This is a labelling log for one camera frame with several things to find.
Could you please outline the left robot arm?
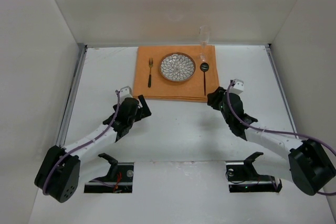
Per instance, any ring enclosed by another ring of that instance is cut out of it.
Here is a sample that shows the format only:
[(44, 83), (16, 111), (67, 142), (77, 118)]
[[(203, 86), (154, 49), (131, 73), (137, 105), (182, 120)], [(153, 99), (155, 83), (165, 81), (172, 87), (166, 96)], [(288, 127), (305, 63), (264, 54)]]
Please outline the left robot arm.
[(125, 91), (116, 94), (114, 113), (96, 130), (70, 145), (54, 145), (47, 151), (34, 180), (44, 195), (63, 203), (81, 183), (100, 183), (112, 193), (122, 191), (120, 183), (130, 183), (107, 149), (126, 136), (135, 122), (151, 116), (151, 111), (143, 95), (133, 98)]

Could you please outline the clear wine glass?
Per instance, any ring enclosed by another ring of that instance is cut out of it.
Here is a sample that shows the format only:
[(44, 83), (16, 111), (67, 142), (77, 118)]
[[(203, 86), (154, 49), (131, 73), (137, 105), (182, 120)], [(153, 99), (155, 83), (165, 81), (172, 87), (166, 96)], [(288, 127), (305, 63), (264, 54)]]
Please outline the clear wine glass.
[(200, 59), (205, 62), (206, 61), (206, 54), (205, 54), (205, 48), (208, 45), (209, 39), (211, 35), (211, 29), (207, 25), (203, 25), (199, 29), (199, 43), (201, 46), (201, 53), (200, 53)]

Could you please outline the orange cloth placemat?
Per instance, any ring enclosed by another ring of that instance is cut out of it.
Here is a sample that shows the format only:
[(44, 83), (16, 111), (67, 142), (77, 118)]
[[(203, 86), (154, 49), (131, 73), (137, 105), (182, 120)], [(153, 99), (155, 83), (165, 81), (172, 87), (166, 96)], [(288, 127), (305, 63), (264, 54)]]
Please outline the orange cloth placemat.
[[(181, 52), (189, 55), (196, 63), (194, 75), (184, 82), (168, 81), (161, 75), (159, 66), (164, 56)], [(209, 70), (206, 72), (206, 95), (204, 95), (203, 73), (200, 70), (201, 46), (140, 46), (138, 48), (135, 68), (133, 96), (143, 95), (147, 99), (179, 100), (206, 102), (207, 94), (219, 87), (219, 78), (216, 65), (215, 47), (208, 45), (205, 48), (206, 62)], [(148, 88), (149, 59), (153, 58), (152, 83)]]

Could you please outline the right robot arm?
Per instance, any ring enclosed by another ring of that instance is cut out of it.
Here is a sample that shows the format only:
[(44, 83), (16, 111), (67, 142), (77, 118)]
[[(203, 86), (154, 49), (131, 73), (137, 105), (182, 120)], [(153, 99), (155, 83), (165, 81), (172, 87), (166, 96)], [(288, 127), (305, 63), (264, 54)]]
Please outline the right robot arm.
[(298, 133), (266, 129), (244, 112), (240, 96), (218, 87), (207, 95), (207, 104), (220, 111), (230, 131), (245, 141), (256, 143), (282, 157), (287, 164), (275, 167), (276, 176), (293, 182), (303, 193), (313, 196), (335, 178), (335, 167), (327, 156), (325, 144)]

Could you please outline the patterned ceramic plate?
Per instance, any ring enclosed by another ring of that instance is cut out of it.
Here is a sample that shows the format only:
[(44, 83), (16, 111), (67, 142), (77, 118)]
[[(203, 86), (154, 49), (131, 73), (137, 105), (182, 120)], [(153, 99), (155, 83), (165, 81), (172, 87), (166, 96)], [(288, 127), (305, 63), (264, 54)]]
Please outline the patterned ceramic plate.
[(168, 81), (184, 82), (194, 75), (195, 68), (195, 61), (189, 55), (175, 52), (162, 58), (159, 71)]

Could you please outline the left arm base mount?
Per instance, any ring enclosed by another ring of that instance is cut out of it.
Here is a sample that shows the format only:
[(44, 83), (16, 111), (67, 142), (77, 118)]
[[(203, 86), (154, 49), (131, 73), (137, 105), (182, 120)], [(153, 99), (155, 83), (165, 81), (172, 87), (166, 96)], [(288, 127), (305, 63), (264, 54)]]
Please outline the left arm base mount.
[(101, 153), (103, 161), (94, 170), (99, 173), (84, 185), (85, 194), (130, 194), (133, 191), (134, 163), (119, 163), (114, 157)]

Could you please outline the black spoon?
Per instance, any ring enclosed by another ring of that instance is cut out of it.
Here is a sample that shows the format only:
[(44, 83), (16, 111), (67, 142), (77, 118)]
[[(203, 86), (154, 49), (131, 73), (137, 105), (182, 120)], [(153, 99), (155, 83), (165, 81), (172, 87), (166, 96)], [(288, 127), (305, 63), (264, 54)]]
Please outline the black spoon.
[(209, 64), (206, 62), (201, 63), (200, 70), (203, 73), (204, 95), (206, 95), (206, 72), (209, 70)]

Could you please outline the gold fork with dark handle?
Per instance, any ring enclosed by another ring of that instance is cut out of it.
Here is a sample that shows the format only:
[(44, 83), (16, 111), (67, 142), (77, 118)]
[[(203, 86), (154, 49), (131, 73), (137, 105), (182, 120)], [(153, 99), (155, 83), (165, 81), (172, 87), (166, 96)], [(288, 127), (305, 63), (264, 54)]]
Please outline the gold fork with dark handle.
[(153, 67), (153, 58), (149, 59), (149, 78), (148, 78), (148, 88), (151, 87), (151, 83), (152, 83), (152, 67)]

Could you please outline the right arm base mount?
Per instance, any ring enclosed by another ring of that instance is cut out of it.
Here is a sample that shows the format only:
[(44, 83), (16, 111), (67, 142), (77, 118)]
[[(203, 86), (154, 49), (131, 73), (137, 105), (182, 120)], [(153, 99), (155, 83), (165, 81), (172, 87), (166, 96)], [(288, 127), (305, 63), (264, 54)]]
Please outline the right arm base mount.
[(225, 177), (230, 193), (279, 193), (282, 190), (281, 179), (260, 175), (255, 170), (253, 162), (262, 155), (262, 152), (254, 152), (242, 161), (226, 162)]

